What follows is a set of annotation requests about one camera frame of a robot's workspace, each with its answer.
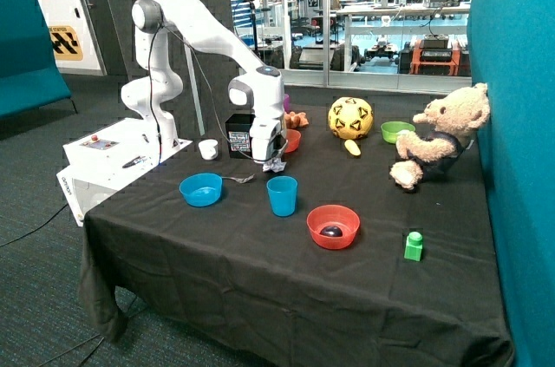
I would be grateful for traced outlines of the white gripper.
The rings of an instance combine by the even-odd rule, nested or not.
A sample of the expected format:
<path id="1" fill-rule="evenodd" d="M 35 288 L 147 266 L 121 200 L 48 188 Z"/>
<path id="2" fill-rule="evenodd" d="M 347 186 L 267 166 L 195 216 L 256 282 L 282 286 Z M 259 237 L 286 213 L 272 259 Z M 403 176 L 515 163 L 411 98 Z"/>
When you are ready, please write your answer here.
<path id="1" fill-rule="evenodd" d="M 281 157 L 287 147 L 287 129 L 278 119 L 255 119 L 251 125 L 252 159 L 265 163 L 275 157 Z"/>

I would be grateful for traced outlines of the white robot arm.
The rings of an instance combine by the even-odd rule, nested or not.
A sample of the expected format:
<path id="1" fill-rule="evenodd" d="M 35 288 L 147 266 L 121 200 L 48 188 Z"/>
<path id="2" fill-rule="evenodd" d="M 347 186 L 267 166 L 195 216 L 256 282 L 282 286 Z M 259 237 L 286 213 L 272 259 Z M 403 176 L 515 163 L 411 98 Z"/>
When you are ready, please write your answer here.
<path id="1" fill-rule="evenodd" d="M 284 80 L 280 71 L 264 64 L 233 32 L 221 24 L 200 0 L 138 0 L 132 8 L 135 55 L 147 76 L 123 86 L 121 99 L 145 122 L 151 149 L 164 160 L 178 150 L 173 115 L 161 108 L 183 90 L 170 67 L 168 34 L 178 31 L 192 49 L 230 57 L 244 71 L 228 85 L 233 104 L 249 106 L 255 118 L 249 134 L 251 156 L 265 163 L 283 154 Z"/>

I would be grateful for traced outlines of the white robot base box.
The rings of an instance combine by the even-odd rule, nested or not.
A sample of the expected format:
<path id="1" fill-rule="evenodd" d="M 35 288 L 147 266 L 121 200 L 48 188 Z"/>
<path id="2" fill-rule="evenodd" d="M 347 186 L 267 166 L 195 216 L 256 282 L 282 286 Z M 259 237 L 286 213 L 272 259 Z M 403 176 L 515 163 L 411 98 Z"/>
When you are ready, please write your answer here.
<path id="1" fill-rule="evenodd" d="M 125 118 L 64 145 L 69 165 L 57 179 L 76 224 L 82 226 L 89 210 L 190 144 L 176 139 L 161 152 L 143 120 Z"/>

